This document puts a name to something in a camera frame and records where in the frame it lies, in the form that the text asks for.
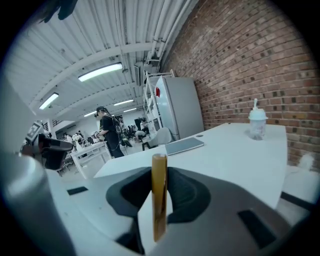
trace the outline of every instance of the wooden stick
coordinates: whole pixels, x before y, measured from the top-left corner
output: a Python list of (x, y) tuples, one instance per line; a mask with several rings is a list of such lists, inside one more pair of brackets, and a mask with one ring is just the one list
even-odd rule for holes
[(153, 239), (157, 242), (166, 232), (167, 213), (167, 156), (152, 156), (151, 184), (153, 211)]

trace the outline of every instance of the white ceiling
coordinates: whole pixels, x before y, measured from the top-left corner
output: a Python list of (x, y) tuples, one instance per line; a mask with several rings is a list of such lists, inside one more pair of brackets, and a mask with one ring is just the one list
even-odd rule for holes
[[(64, 20), (56, 12), (48, 23), (35, 23), (17, 37), (5, 64), (5, 75), (22, 100), (39, 116), (77, 120), (97, 106), (112, 114), (141, 107), (142, 90), (135, 83), (134, 64), (145, 61), (152, 49), (164, 3), (169, 4), (160, 27), (159, 47), (186, 0), (78, 0)], [(122, 62), (128, 69), (84, 82), (78, 76)], [(39, 106), (52, 93), (51, 108)], [(134, 99), (134, 102), (113, 106)]]

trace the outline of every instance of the red brick wall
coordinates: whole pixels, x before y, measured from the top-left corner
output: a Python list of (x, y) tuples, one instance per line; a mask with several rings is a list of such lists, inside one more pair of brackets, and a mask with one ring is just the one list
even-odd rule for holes
[(289, 164), (313, 152), (320, 169), (316, 63), (288, 18), (265, 0), (200, 0), (163, 70), (194, 79), (205, 129), (248, 123), (254, 98), (286, 126)]

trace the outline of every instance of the desk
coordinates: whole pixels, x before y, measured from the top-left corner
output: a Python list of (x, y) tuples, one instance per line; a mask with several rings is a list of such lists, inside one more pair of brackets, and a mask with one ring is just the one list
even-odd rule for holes
[[(78, 171), (82, 174), (82, 176), (87, 179), (88, 177), (86, 176), (84, 170), (81, 167), (81, 164), (85, 164), (89, 161), (91, 161), (93, 158), (101, 156), (102, 160), (104, 163), (106, 163), (106, 159), (104, 157), (104, 153), (107, 153), (109, 158), (111, 159), (111, 154), (106, 146), (105, 142), (99, 142), (99, 143), (95, 143), (91, 146), (87, 146), (87, 147), (83, 147), (81, 150), (75, 151), (75, 152), (71, 152), (70, 156), (72, 157), (74, 164), (76, 166), (76, 168), (78, 169)], [(81, 159), (79, 159), (78, 157), (87, 154), (88, 156), (85, 156)]]
[[(181, 168), (237, 184), (275, 209), (287, 167), (286, 129), (268, 124), (264, 140), (253, 140), (247, 123), (222, 124), (196, 135), (204, 146), (171, 155), (168, 167)], [(164, 145), (109, 160), (94, 176), (103, 177), (152, 165)]]

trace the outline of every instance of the gray refrigerator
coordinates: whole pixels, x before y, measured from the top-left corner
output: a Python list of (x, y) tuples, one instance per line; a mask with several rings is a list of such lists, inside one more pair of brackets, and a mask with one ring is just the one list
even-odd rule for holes
[(187, 77), (163, 77), (157, 83), (156, 105), (162, 127), (167, 127), (177, 141), (204, 131), (194, 81)]

